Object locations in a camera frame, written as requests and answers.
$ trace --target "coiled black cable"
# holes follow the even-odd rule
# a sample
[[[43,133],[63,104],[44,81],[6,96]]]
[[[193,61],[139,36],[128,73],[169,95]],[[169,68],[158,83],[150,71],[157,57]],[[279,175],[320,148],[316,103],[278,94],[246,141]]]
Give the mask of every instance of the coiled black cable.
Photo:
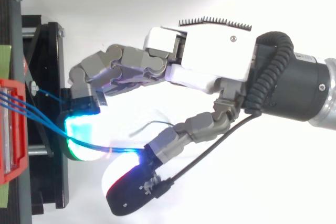
[[[257,80],[252,84],[245,98],[245,113],[261,114],[267,94],[275,87],[280,75],[284,72],[288,62],[294,54],[294,45],[287,34],[279,31],[270,31],[260,35],[257,44],[276,46],[277,54],[264,69]]]

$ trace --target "green light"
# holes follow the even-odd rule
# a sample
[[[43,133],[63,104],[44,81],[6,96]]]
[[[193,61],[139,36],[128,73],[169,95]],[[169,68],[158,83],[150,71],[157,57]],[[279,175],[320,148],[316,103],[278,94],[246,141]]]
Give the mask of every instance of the green light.
[[[74,137],[86,143],[99,144],[101,138],[97,123],[99,115],[82,115],[71,116],[65,119],[65,130],[68,136]],[[105,153],[94,151],[75,144],[72,140],[67,139],[68,148],[71,154],[82,161],[91,161],[100,159]]]

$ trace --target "black cable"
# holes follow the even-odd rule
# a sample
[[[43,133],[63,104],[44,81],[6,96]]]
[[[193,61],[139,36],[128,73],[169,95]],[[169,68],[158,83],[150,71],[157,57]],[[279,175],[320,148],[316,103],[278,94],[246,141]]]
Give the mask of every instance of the black cable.
[[[260,35],[256,42],[257,44],[276,46],[277,54],[247,93],[244,104],[247,114],[261,114],[261,107],[264,105],[268,93],[275,87],[294,54],[294,45],[289,36],[279,31],[270,31]]]
[[[138,129],[138,130],[136,130],[136,131],[130,133],[130,134],[129,134],[129,137],[134,137],[135,135],[138,135],[140,132],[142,132],[145,128],[147,128],[147,127],[148,127],[149,125],[151,125],[152,123],[162,123],[162,124],[166,124],[166,125],[169,125],[169,126],[171,126],[171,127],[174,127],[174,124],[172,124],[172,123],[164,122],[164,121],[156,121],[156,120],[155,120],[155,121],[151,121],[151,122],[145,124],[145,125],[142,126],[140,129]]]
[[[169,179],[170,183],[174,183],[176,180],[181,178],[186,172],[188,172],[191,168],[197,165],[202,159],[204,159],[210,152],[212,152],[222,141],[226,140],[232,133],[234,133],[241,126],[251,121],[254,118],[259,117],[260,114],[253,114],[249,117],[241,120],[235,126],[233,126],[230,130],[228,130],[222,137],[220,137],[213,145],[211,145],[208,149],[206,149],[200,156],[198,156],[195,160],[193,160],[190,164],[184,167],[180,172],[178,172],[175,176]]]

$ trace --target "cable connector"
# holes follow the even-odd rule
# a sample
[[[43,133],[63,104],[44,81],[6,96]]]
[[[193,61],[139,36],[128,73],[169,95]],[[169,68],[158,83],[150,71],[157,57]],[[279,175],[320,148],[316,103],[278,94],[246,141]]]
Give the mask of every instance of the cable connector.
[[[164,195],[172,187],[172,185],[174,185],[174,181],[171,178],[168,178],[153,186],[151,194],[158,199]]]

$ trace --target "metal rod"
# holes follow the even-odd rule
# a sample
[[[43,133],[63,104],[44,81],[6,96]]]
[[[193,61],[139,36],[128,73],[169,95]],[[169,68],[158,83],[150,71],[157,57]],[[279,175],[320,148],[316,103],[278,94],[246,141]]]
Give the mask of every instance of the metal rod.
[[[48,155],[48,152],[44,145],[30,145],[28,146],[29,156],[42,156]]]
[[[36,27],[24,27],[22,28],[22,37],[24,39],[33,38],[35,31]]]

